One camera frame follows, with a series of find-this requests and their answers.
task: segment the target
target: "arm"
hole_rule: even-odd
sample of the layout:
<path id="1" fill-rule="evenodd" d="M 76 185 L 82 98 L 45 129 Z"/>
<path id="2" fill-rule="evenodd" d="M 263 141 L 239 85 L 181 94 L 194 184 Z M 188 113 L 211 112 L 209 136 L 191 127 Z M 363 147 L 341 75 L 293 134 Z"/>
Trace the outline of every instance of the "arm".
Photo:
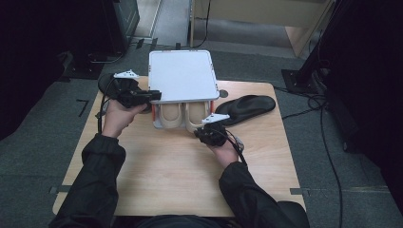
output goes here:
<path id="1" fill-rule="evenodd" d="M 125 162 L 125 150 L 116 138 L 145 107 L 126 109 L 109 102 L 103 132 L 84 148 L 83 168 L 49 227 L 110 226 L 119 197 L 116 178 Z"/>
<path id="2" fill-rule="evenodd" d="M 296 227 L 276 201 L 255 183 L 248 168 L 238 162 L 231 143 L 208 147 L 224 167 L 220 189 L 242 227 Z"/>

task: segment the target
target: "person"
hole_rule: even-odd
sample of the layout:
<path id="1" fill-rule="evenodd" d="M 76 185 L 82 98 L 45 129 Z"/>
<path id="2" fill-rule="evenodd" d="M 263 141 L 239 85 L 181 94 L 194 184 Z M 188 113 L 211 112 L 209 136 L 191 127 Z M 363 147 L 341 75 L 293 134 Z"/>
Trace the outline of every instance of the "person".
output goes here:
<path id="1" fill-rule="evenodd" d="M 125 150 L 119 146 L 117 138 L 145 108 L 146 104 L 125 108 L 115 100 L 109 101 L 102 133 L 97 133 L 84 148 L 84 165 L 48 227 L 111 226 L 118 202 L 116 178 L 125 162 Z M 223 146 L 207 147 L 223 167 L 220 189 L 238 224 L 242 227 L 301 227 L 255 183 L 229 141 Z M 137 227 L 222 226 L 209 218 L 167 215 L 145 219 Z"/>

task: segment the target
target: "black curtain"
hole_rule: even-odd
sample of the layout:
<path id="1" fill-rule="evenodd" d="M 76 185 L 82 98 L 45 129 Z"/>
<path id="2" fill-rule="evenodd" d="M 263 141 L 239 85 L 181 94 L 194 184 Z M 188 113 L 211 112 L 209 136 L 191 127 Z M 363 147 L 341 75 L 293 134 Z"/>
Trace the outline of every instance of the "black curtain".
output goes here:
<path id="1" fill-rule="evenodd" d="M 63 73 L 64 50 L 49 1 L 0 3 L 0 140 L 14 132 Z"/>
<path id="2" fill-rule="evenodd" d="M 402 1 L 337 1 L 329 27 L 300 72 L 310 76 L 316 68 L 330 69 L 325 85 L 358 126 L 349 140 L 381 168 L 403 212 L 401 9 Z"/>

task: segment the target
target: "cable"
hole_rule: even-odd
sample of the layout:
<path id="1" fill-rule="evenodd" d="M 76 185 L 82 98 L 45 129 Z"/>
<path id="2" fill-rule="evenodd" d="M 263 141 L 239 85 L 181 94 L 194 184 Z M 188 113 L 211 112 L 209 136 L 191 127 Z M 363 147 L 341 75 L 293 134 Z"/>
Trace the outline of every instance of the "cable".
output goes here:
<path id="1" fill-rule="evenodd" d="M 324 108 L 324 106 L 320 109 L 320 131 L 321 131 L 321 134 L 322 134 L 323 144 L 324 144 L 325 149 L 326 149 L 326 154 L 328 156 L 329 163 L 332 166 L 332 170 L 333 170 L 333 173 L 335 174 L 335 178 L 336 178 L 336 182 L 337 182 L 338 200 L 339 200 L 338 203 L 339 203 L 339 206 L 340 206 L 340 208 L 339 208 L 339 217 L 338 217 L 338 227 L 341 228 L 342 223 L 343 223 L 343 194 L 341 192 L 340 179 L 338 178 L 338 174 L 336 172 L 335 165 L 333 164 L 332 158 L 330 156 L 329 148 L 328 148 L 327 143 L 326 143 L 325 133 L 324 133 L 324 130 L 323 130 L 323 108 Z"/>
<path id="2" fill-rule="evenodd" d="M 341 192 L 341 184 L 340 184 L 340 179 L 339 179 L 338 174 L 337 174 L 336 169 L 335 169 L 335 165 L 333 164 L 332 157 L 330 156 L 329 148 L 328 148 L 328 145 L 326 143 L 326 137 L 325 137 L 324 129 L 323 129 L 323 108 L 325 107 L 327 102 L 324 102 L 323 104 L 321 104 L 317 100 L 317 99 L 325 99 L 325 97 L 323 95 L 318 95 L 318 94 L 314 95 L 314 96 L 311 96 L 311 95 L 308 95 L 308 94 L 305 94 L 305 93 L 289 92 L 286 88 L 281 88 L 281 87 L 276 87 L 276 86 L 273 86 L 273 88 L 276 89 L 276 90 L 282 91 L 282 92 L 286 92 L 286 93 L 290 93 L 290 94 L 293 94 L 293 95 L 308 98 L 308 106 L 310 107 L 310 109 L 302 111 L 302 112 L 299 112 L 299 113 L 291 114 L 291 115 L 288 115 L 288 116 L 284 116 L 284 117 L 282 117 L 283 120 L 285 120 L 287 118 L 290 118 L 290 117 L 296 117 L 296 116 L 299 116 L 299 115 L 303 115 L 303 114 L 309 113 L 311 111 L 320 110 L 320 131 L 321 131 L 321 135 L 322 135 L 322 140 L 323 140 L 323 144 L 324 144 L 324 147 L 325 147 L 325 150 L 326 150 L 326 154 L 327 154 L 329 163 L 332 166 L 332 170 L 333 170 L 333 173 L 335 175 L 336 182 L 337 182 L 337 189 L 338 189 L 338 195 L 339 195 L 339 207 L 340 207 L 339 208 L 338 227 L 341 228 L 342 227 L 342 222 L 343 222 L 343 195 L 342 195 L 342 192 Z M 315 101 L 318 106 L 312 106 L 311 101 Z"/>
<path id="3" fill-rule="evenodd" d="M 121 53 L 121 55 L 118 58 L 116 58 L 116 59 L 114 59 L 112 61 L 100 61 L 100 62 L 98 62 L 98 61 L 89 61 L 89 62 L 92 63 L 92 64 L 113 64 L 113 63 L 116 63 L 117 61 L 119 61 L 123 56 L 124 55 Z"/>
<path id="4" fill-rule="evenodd" d="M 204 39 L 202 40 L 202 42 L 193 47 L 193 48 L 199 48 L 200 46 L 202 46 L 202 44 L 204 44 L 205 40 L 207 39 L 208 36 L 208 18 L 210 17 L 210 5 L 211 5 L 211 0 L 208 1 L 208 8 L 207 8 L 207 18 L 205 20 L 205 35 L 204 35 Z"/>
<path id="5" fill-rule="evenodd" d="M 313 73 L 313 78 L 314 78 L 315 82 L 323 91 L 327 90 L 327 86 L 325 84 L 323 84 L 322 81 L 324 80 L 325 76 L 327 76 L 329 74 L 329 72 L 323 73 L 324 70 L 325 70 L 325 68 L 319 68 L 316 71 L 314 71 L 314 73 Z"/>
<path id="6" fill-rule="evenodd" d="M 248 164 L 246 163 L 245 158 L 242 155 L 242 151 L 244 149 L 244 146 L 242 143 L 239 142 L 239 140 L 237 140 L 237 137 L 234 136 L 234 134 L 232 134 L 230 131 L 225 130 L 226 132 L 228 132 L 235 140 L 235 142 L 233 142 L 227 135 L 222 134 L 220 131 L 216 130 L 216 129 L 210 129 L 216 133 L 219 133 L 220 135 L 222 135 L 227 141 L 229 141 L 232 146 L 234 147 L 234 149 L 237 151 L 238 156 L 240 156 L 240 161 L 245 165 L 248 166 Z"/>
<path id="7" fill-rule="evenodd" d="M 296 95 L 296 96 L 308 98 L 307 103 L 308 103 L 308 106 L 310 107 L 309 109 L 301 111 L 301 112 L 298 112 L 298 113 L 294 113 L 294 114 L 284 116 L 284 117 L 282 117 L 283 120 L 285 120 L 287 118 L 290 118 L 290 117 L 296 117 L 296 116 L 299 116 L 299 115 L 303 115 L 303 114 L 306 114 L 306 113 L 309 113 L 309 112 L 312 112 L 312 111 L 318 111 L 324 106 L 324 103 L 321 104 L 320 101 L 317 100 L 317 99 L 324 99 L 323 95 L 318 95 L 318 94 L 317 95 L 309 95 L 309 94 L 306 94 L 306 93 L 295 93 L 295 92 L 288 91 L 286 88 L 277 87 L 277 86 L 273 86 L 273 88 L 276 89 L 276 90 L 282 91 L 282 92 L 286 92 L 286 93 L 290 93 L 290 94 L 293 94 L 293 95 Z"/>
<path id="8" fill-rule="evenodd" d="M 106 104 L 107 101 L 109 101 L 109 99 L 107 99 L 107 101 L 105 101 L 105 97 L 107 94 L 107 91 L 109 90 L 110 85 L 113 83 L 113 81 L 115 81 L 116 78 L 113 78 L 106 86 L 104 95 L 102 96 L 102 100 L 101 100 L 101 107 L 100 107 L 100 113 L 99 113 L 99 117 L 98 117 L 98 133 L 102 133 L 102 116 L 104 115 L 104 105 Z"/>

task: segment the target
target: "black tape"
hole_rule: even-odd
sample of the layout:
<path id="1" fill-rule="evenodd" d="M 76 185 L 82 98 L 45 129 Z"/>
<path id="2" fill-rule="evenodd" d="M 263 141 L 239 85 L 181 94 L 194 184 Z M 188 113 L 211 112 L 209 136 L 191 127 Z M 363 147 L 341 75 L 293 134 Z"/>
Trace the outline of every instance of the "black tape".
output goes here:
<path id="1" fill-rule="evenodd" d="M 309 188 L 290 188 L 291 195 L 302 195 L 309 197 L 310 196 L 309 191 L 310 191 Z"/>
<path id="2" fill-rule="evenodd" d="M 157 41 L 158 41 L 158 38 L 152 39 L 150 52 L 153 51 L 155 49 L 155 47 L 157 46 Z"/>
<path id="3" fill-rule="evenodd" d="M 86 110 L 86 106 L 88 105 L 89 100 L 81 100 L 81 99 L 76 99 L 76 102 L 84 102 L 84 107 L 81 110 L 80 114 L 78 115 L 78 117 L 81 117 L 84 113 L 84 111 Z"/>
<path id="4" fill-rule="evenodd" d="M 139 42 L 137 42 L 136 49 L 141 48 L 143 46 L 143 43 L 144 43 L 144 39 L 139 40 Z"/>
<path id="5" fill-rule="evenodd" d="M 60 192 L 68 192 L 71 185 L 60 185 L 59 187 L 51 186 L 48 193 L 52 195 L 57 195 Z"/>

